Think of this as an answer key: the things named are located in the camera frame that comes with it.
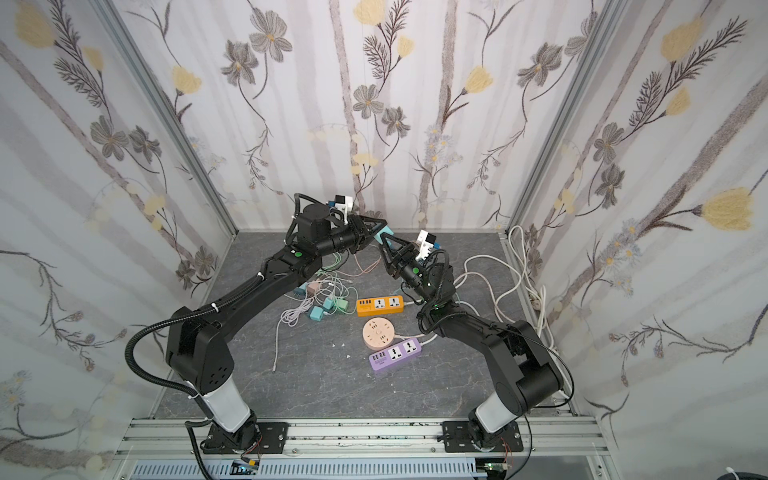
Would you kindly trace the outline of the orange power strip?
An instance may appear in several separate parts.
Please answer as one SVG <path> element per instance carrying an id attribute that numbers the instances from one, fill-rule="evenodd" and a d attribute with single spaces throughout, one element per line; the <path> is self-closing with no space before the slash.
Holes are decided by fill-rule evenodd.
<path id="1" fill-rule="evenodd" d="M 360 317 L 385 316 L 404 311 L 405 302 L 401 295 L 363 298 L 356 302 L 356 312 Z"/>

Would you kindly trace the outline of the teal charger plug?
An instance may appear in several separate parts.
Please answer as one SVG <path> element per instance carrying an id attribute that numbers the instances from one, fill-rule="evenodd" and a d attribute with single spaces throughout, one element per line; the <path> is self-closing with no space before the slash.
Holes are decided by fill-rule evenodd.
<path id="1" fill-rule="evenodd" d="M 389 226 L 382 227 L 374 236 L 375 240 L 379 244 L 383 244 L 390 236 L 393 236 L 394 232 Z"/>

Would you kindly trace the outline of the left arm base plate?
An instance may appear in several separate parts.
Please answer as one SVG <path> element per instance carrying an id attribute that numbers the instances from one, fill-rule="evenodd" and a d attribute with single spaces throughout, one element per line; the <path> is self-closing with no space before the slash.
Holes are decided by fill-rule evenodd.
<path id="1" fill-rule="evenodd" d="M 287 422 L 247 421 L 235 432 L 213 423 L 201 442 L 205 454 L 282 454 L 288 438 Z"/>

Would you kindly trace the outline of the purple power strip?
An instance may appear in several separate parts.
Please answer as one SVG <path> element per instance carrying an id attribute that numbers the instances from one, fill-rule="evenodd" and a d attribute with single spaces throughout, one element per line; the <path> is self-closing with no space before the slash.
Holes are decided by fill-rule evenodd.
<path id="1" fill-rule="evenodd" d="M 408 338 L 369 356 L 369 363 L 374 372 L 382 372 L 395 365 L 420 355 L 422 343 L 417 338 Z"/>

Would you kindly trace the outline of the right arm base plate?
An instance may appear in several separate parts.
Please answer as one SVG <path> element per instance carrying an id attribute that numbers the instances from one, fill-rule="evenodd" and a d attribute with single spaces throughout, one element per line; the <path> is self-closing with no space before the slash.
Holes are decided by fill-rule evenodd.
<path id="1" fill-rule="evenodd" d="M 517 453 L 524 450 L 516 422 L 510 422 L 495 433 L 488 433 L 474 421 L 444 421 L 437 440 L 444 445 L 446 453 Z"/>

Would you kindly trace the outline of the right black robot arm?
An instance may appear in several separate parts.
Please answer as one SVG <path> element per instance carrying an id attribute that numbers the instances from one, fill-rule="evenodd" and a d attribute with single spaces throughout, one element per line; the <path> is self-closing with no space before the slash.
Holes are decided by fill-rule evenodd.
<path id="1" fill-rule="evenodd" d="M 503 323 L 474 314 L 455 300 L 449 254 L 437 249 L 418 257 L 417 247 L 391 233 L 379 235 L 386 271 L 421 299 L 422 334 L 452 339 L 483 355 L 493 393 L 468 415 L 469 432 L 486 449 L 506 427 L 565 387 L 553 353 L 525 321 Z"/>

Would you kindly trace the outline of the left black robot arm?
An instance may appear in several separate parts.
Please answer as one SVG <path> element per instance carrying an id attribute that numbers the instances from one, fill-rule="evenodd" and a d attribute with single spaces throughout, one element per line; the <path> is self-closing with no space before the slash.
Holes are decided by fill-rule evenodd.
<path id="1" fill-rule="evenodd" d="M 218 300 L 196 310 L 183 307 L 128 340 L 124 356 L 134 374 L 186 394 L 204 413 L 210 430 L 203 443 L 194 445 L 195 452 L 243 454 L 262 438 L 257 416 L 233 379 L 229 342 L 265 308 L 317 273 L 324 257 L 366 248 L 386 224 L 349 213 L 339 202 L 322 203 L 298 193 L 283 247 L 264 260 L 256 275 Z M 136 360 L 135 347 L 158 330 L 168 332 L 165 361 L 179 376 L 177 382 L 149 373 Z"/>

